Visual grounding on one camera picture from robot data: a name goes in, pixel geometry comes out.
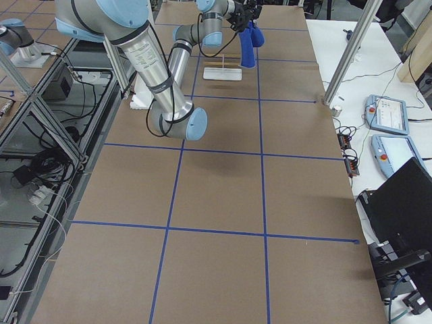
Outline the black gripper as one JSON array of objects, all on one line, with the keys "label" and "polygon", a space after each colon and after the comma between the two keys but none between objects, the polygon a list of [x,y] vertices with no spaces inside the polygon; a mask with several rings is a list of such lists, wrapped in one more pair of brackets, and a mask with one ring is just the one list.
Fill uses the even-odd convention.
[{"label": "black gripper", "polygon": [[242,3],[234,3],[234,12],[232,13],[232,24],[234,26],[240,26],[247,24],[251,20],[255,20],[249,11],[246,11]]}]

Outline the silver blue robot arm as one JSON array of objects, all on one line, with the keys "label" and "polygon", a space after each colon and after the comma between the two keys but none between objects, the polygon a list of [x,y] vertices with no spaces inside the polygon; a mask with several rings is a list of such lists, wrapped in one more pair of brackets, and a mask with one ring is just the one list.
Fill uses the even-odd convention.
[{"label": "silver blue robot arm", "polygon": [[188,100],[181,88],[191,51],[196,45],[220,47],[222,22],[239,34],[254,25],[260,1],[197,1],[195,24],[180,26],[165,55],[146,1],[56,1],[58,31],[71,38],[120,48],[153,95],[147,114],[156,137],[199,140],[207,129],[207,113]]},{"label": "silver blue robot arm", "polygon": [[1,21],[1,50],[17,68],[42,68],[47,60],[41,46],[17,18]]}]

